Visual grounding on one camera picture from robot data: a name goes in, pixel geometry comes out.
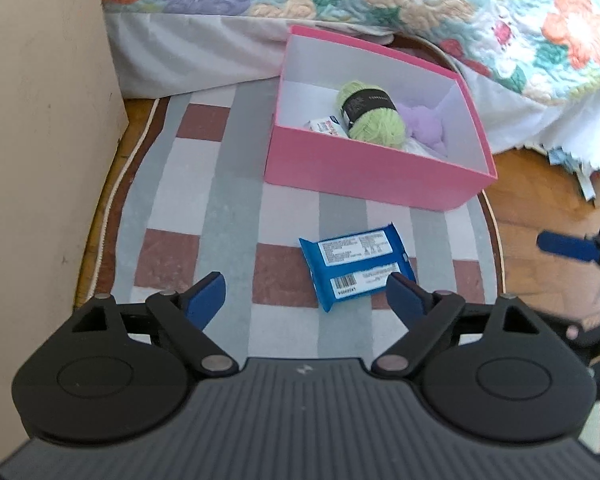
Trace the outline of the blue snack wrapper pack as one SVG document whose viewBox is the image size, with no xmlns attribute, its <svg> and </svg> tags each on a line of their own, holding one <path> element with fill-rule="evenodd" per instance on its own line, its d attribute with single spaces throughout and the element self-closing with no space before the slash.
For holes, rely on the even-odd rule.
<svg viewBox="0 0 600 480">
<path fill-rule="evenodd" d="M 340 302 L 382 292 L 391 273 L 416 281 L 410 258 L 392 223 L 319 242 L 300 238 L 299 243 L 324 312 Z"/>
</svg>

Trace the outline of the purple plush toy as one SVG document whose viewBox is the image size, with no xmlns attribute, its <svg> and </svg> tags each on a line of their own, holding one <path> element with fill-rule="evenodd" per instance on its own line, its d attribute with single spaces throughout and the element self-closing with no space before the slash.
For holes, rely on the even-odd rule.
<svg viewBox="0 0 600 480">
<path fill-rule="evenodd" d="M 398 104 L 396 110 L 403 119 L 411 138 L 440 156 L 445 157 L 448 154 L 442 121 L 434 110 L 426 106 L 404 104 Z"/>
</svg>

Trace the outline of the green yarn skein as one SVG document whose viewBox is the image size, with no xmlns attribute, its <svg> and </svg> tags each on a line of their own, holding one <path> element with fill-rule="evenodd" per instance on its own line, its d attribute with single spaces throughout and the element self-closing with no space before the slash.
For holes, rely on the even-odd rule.
<svg viewBox="0 0 600 480">
<path fill-rule="evenodd" d="M 350 139 L 403 148 L 406 125 L 383 88 L 350 81 L 338 91 L 336 104 Z"/>
</svg>

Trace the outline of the white tissue packet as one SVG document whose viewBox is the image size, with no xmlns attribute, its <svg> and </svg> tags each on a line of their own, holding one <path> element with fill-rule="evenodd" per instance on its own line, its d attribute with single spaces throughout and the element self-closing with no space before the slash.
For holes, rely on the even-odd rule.
<svg viewBox="0 0 600 480">
<path fill-rule="evenodd" d="M 309 131 L 328 134 L 329 136 L 338 136 L 338 138 L 347 139 L 349 136 L 347 131 L 340 124 L 340 121 L 335 116 L 327 116 L 317 119 L 310 119 L 304 128 Z"/>
</svg>

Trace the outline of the paper scraps under bed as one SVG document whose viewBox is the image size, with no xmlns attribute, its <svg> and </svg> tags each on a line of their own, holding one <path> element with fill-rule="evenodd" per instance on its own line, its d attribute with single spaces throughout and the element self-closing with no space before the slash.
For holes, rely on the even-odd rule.
<svg viewBox="0 0 600 480">
<path fill-rule="evenodd" d="M 544 148 L 542 144 L 526 142 L 520 148 L 534 151 L 544 156 L 550 166 L 565 169 L 578 181 L 584 200 L 600 208 L 600 170 L 594 169 L 588 162 L 580 162 L 562 148 Z"/>
</svg>

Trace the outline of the striped checked rug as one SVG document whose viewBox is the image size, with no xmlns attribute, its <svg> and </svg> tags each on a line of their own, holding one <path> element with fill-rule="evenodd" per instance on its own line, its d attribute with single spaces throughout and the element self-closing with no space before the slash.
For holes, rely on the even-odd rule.
<svg viewBox="0 0 600 480">
<path fill-rule="evenodd" d="M 399 51 L 454 70 L 421 41 Z M 324 312 L 299 240 L 392 223 L 420 286 L 495 299 L 501 249 L 484 190 L 436 211 L 265 181 L 283 59 L 271 77 L 152 103 L 106 205 L 91 293 L 143 301 L 216 271 L 226 298 L 206 332 L 237 361 L 370 361 L 403 335 L 403 325 L 382 292 Z"/>
</svg>

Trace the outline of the pink cardboard box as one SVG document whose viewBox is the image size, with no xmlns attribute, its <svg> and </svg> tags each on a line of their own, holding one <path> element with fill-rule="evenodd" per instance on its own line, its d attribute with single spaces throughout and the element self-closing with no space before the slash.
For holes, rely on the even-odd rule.
<svg viewBox="0 0 600 480">
<path fill-rule="evenodd" d="M 434 110 L 448 154 L 431 158 L 309 131 L 336 114 L 352 80 Z M 306 26 L 291 27 L 272 123 L 265 181 L 375 202 L 446 211 L 498 178 L 486 133 L 461 74 L 399 50 Z"/>
</svg>

